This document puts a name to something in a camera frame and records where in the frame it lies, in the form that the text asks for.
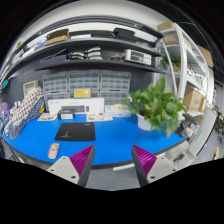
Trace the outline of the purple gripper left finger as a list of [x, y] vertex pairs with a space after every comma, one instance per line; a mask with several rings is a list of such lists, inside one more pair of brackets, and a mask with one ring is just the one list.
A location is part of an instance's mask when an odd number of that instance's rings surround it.
[[81, 187], [85, 187], [94, 157], [95, 145], [90, 145], [70, 157], [62, 156], [47, 171]]

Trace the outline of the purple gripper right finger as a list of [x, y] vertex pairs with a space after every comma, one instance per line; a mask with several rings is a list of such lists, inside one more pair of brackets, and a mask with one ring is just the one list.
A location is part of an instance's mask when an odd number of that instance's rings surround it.
[[139, 146], [133, 145], [131, 154], [141, 187], [177, 171], [165, 156], [154, 156]]

